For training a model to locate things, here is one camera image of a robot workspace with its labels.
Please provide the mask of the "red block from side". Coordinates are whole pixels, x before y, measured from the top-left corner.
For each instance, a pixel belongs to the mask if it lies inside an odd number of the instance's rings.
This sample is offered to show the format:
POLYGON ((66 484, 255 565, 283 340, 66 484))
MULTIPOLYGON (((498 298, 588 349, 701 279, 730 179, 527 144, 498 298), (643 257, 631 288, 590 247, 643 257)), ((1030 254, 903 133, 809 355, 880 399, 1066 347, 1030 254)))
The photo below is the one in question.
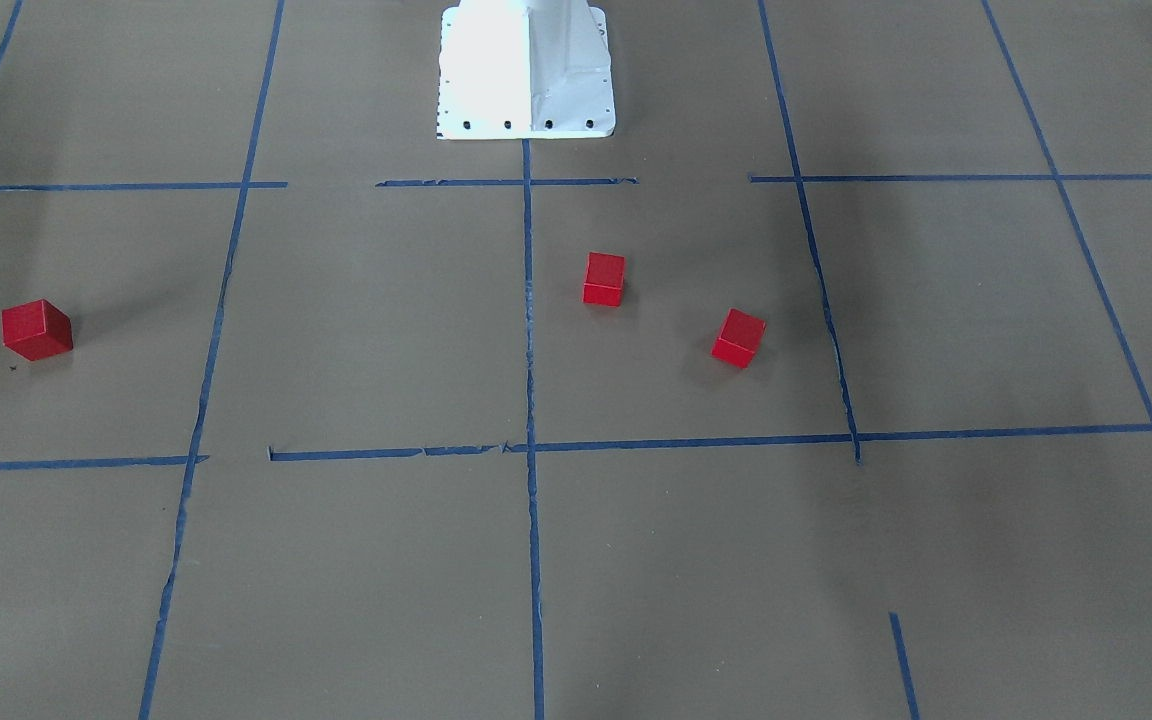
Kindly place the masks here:
POLYGON ((0 311, 1 340, 23 359, 44 361, 74 348, 68 314, 47 300, 35 300, 0 311))

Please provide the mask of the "red block middle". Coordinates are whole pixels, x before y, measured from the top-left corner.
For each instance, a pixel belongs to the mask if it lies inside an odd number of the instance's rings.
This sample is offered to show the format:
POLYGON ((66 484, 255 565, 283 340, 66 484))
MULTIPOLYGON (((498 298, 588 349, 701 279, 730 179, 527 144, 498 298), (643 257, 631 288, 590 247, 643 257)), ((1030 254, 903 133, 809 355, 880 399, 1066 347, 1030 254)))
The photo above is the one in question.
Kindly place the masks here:
POLYGON ((590 252, 582 279, 582 301, 596 306, 620 306, 626 295, 626 256, 590 252))

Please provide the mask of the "red block tilted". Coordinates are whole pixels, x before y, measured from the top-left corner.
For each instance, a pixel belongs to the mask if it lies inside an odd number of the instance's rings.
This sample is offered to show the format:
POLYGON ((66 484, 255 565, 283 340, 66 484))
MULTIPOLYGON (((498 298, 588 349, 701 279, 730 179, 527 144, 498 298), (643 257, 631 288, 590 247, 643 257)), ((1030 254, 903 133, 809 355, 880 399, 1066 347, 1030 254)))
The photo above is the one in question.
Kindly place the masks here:
POLYGON ((749 367, 761 346, 767 323, 732 306, 719 325, 710 356, 740 369, 749 367))

